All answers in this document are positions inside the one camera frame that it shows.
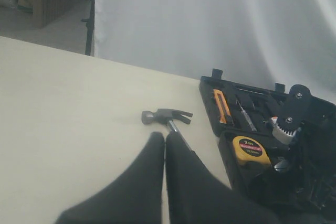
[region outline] black tool case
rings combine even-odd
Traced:
[[[211,77],[202,76],[199,90],[213,132],[219,137],[218,148],[232,190],[266,206],[268,204],[277,204],[277,202],[272,202],[272,200],[275,199],[274,201],[278,201],[282,198],[281,192],[284,192],[283,202],[279,203],[285,205],[291,197],[290,194],[286,195],[286,188],[283,188],[283,190],[279,189],[278,195],[272,195],[270,193],[267,195],[268,199],[265,201],[265,199],[261,199],[262,196],[260,195],[260,191],[265,193],[265,188],[261,188],[264,187],[265,184],[259,183],[260,175],[274,172],[274,165],[281,161],[288,151],[288,145],[282,144],[273,136],[273,127],[270,126],[270,119],[279,115],[281,107],[288,96],[288,94],[285,93],[285,86],[276,83],[274,90],[251,87],[222,80],[222,73],[221,70],[213,69]],[[223,92],[232,116],[233,125],[220,122],[220,111],[214,97],[214,89]],[[241,112],[241,107],[237,103],[237,100],[239,100],[241,107],[244,108],[251,118],[257,131],[251,130],[250,125]],[[319,120],[322,120],[328,111],[335,110],[335,108],[336,107],[330,102],[314,98],[311,102],[310,109],[316,111],[316,113],[312,115],[314,118],[308,118],[306,122],[320,123]],[[239,165],[232,143],[236,136],[250,137],[259,142],[264,147],[271,161],[271,167],[265,168],[253,162],[247,166]]]

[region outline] hammer head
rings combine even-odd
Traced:
[[[168,121],[173,119],[180,120],[186,124],[190,124],[190,119],[184,117],[192,117],[193,114],[180,110],[171,110],[171,109],[158,109],[156,112],[143,111],[141,115],[141,121],[143,124],[151,124],[152,122],[158,122],[164,125],[167,125]]]

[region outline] white table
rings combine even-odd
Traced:
[[[54,223],[111,183],[151,132],[168,133],[143,125],[143,110],[194,113],[190,125],[176,125],[229,185],[198,83],[0,37],[0,223]],[[165,183],[162,197],[168,223]]]

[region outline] screwdriver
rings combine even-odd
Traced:
[[[252,130],[252,131],[257,131],[257,129],[256,129],[256,127],[254,126],[254,124],[253,124],[253,122],[252,122],[250,116],[249,116],[249,115],[247,114],[247,112],[243,109],[243,107],[242,107],[242,105],[240,104],[240,102],[239,102],[238,99],[237,99],[237,103],[238,103],[240,109],[242,110],[242,114],[243,114],[243,116],[245,117],[245,119],[246,119],[248,125],[250,125],[251,130]]]

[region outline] toolbox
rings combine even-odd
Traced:
[[[218,148],[232,190],[272,210],[279,209],[279,206],[282,206],[281,209],[290,206],[289,209],[302,212],[333,212],[330,209],[335,207],[336,202],[336,172],[311,173],[315,176],[312,179],[302,172],[302,182],[297,174],[301,175],[304,165],[293,154],[298,149],[295,145],[298,134],[295,133],[300,132],[301,127],[292,132],[282,130],[277,123],[283,120],[289,127],[297,123],[301,123],[300,126],[305,124],[303,129],[308,130],[299,135],[308,138],[305,142],[309,143],[309,148],[316,153],[321,152],[319,157],[326,150],[331,150],[329,157],[332,158],[336,141],[330,138],[325,143],[319,141],[323,135],[321,132],[326,131],[323,125],[331,124],[330,128],[336,128],[336,120],[332,123],[330,121],[333,119],[329,120],[335,117],[336,106],[313,97],[304,86],[293,86],[286,94],[283,84],[276,83],[274,90],[267,90],[222,80],[222,73],[213,69],[211,77],[202,76],[199,90],[213,132],[219,137]],[[287,116],[288,111],[295,116]],[[297,122],[297,119],[302,119],[303,123]],[[289,163],[288,160],[299,164],[291,172],[283,173],[281,169],[288,169],[284,165]],[[331,159],[323,162],[334,163]],[[319,181],[320,184],[304,189],[297,186],[300,183],[306,185],[307,181]],[[297,188],[304,191],[304,196],[297,192]]]

